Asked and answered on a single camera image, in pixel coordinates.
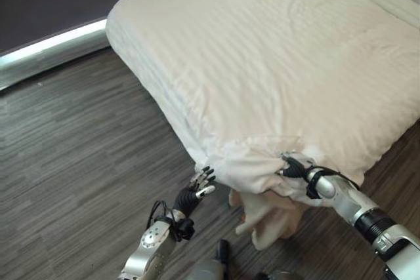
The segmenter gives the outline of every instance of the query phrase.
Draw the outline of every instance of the gray floor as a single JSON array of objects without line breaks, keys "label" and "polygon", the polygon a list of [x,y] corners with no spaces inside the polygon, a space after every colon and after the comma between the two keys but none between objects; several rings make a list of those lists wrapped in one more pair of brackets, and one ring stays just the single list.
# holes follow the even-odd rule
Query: gray floor
[{"label": "gray floor", "polygon": [[[150,95],[103,50],[2,97],[4,279],[113,280],[135,249],[155,199],[175,197],[193,163]],[[420,127],[366,176],[364,191],[420,235]],[[331,209],[307,212],[299,232],[257,252],[236,236],[239,209],[220,187],[193,214],[163,279],[183,279],[218,239],[232,244],[233,279],[295,270],[305,279],[383,279],[369,245]]]}]

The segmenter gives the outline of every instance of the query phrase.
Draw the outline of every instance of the floor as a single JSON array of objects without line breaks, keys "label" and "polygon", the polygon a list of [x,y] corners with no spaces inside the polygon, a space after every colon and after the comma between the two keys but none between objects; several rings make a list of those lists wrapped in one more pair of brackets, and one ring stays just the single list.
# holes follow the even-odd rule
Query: floor
[{"label": "floor", "polygon": [[[4,279],[116,279],[156,199],[171,202],[193,162],[150,95],[110,50],[35,77],[2,95]],[[420,235],[420,126],[366,175],[363,190]],[[260,270],[305,279],[383,279],[369,245],[331,209],[308,211],[296,235],[257,252],[236,236],[241,210],[218,187],[193,214],[197,234],[177,246],[163,276],[184,279],[231,243],[232,279]]]}]

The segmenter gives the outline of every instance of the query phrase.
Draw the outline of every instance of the white duvet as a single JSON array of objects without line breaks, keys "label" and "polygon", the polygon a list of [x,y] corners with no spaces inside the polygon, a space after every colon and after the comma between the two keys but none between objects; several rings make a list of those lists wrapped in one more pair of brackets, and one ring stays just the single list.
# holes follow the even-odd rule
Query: white duvet
[{"label": "white duvet", "polygon": [[120,0],[107,34],[263,249],[295,231],[302,203],[322,204],[275,174],[281,152],[361,183],[420,117],[418,13],[411,0]]}]

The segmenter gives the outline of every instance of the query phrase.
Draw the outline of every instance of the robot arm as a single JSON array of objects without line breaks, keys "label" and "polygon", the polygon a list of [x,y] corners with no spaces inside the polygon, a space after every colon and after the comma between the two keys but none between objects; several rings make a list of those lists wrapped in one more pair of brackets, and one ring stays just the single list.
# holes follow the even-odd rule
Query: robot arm
[{"label": "robot arm", "polygon": [[282,155],[285,167],[280,174],[308,182],[310,198],[332,200],[334,210],[355,227],[386,264],[390,280],[420,279],[420,239],[396,224],[358,186],[337,171],[315,165],[301,153]]},{"label": "robot arm", "polygon": [[[173,209],[168,209],[164,201],[155,203],[140,244],[129,257],[118,280],[157,280],[161,277],[175,244],[182,239],[189,240],[194,234],[194,222],[189,216],[201,199],[215,190],[210,185],[215,179],[214,176],[209,177],[212,173],[213,169],[206,167],[195,175],[190,185],[179,192]],[[163,207],[164,215],[157,217],[152,224],[152,217],[159,206]]]}]

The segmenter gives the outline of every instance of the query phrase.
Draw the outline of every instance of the crumpled fabric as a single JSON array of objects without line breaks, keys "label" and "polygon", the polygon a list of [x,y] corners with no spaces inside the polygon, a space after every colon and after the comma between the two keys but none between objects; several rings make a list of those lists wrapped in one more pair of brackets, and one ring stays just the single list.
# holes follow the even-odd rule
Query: crumpled fabric
[{"label": "crumpled fabric", "polygon": [[258,195],[231,190],[229,204],[243,207],[245,217],[236,228],[236,233],[251,233],[252,243],[257,250],[268,248],[278,238],[292,236],[303,212],[309,208],[308,205],[292,202],[271,190]]}]

